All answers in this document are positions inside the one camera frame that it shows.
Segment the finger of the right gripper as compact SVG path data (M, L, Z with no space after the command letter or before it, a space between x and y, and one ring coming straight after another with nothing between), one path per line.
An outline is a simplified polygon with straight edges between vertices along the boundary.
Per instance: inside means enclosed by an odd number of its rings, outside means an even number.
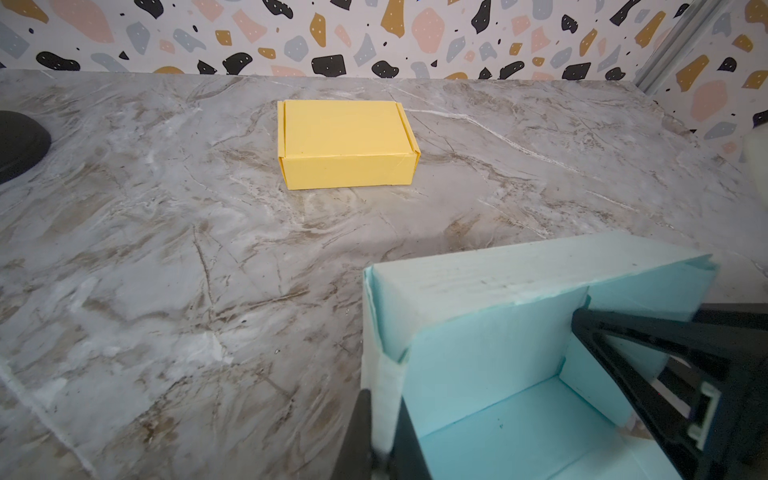
M682 478L766 478L766 308L689 321L580 308L571 327Z

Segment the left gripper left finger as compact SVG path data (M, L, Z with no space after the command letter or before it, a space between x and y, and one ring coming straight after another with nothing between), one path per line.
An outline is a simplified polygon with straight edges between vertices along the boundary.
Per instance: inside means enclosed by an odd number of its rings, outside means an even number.
M371 448L371 392L362 389L356 398L342 446L336 459L332 480L370 480L373 470Z

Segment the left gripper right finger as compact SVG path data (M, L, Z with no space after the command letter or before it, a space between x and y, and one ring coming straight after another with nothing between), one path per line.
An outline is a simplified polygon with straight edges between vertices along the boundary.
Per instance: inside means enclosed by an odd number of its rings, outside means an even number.
M404 399L400 404L387 473L392 480L432 479Z

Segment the light blue paper box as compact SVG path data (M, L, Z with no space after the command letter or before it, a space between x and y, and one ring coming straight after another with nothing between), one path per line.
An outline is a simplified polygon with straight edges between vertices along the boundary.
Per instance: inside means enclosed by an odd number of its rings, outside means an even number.
M717 273L694 249L621 232L375 264L361 385L371 446L407 411L435 479L674 479L571 331L582 307L687 322Z

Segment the yellow paper box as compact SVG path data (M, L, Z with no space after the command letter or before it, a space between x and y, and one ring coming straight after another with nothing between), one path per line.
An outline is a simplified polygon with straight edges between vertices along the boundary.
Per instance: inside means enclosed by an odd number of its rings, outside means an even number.
M277 103L277 157L290 190L409 185L420 156L398 102Z

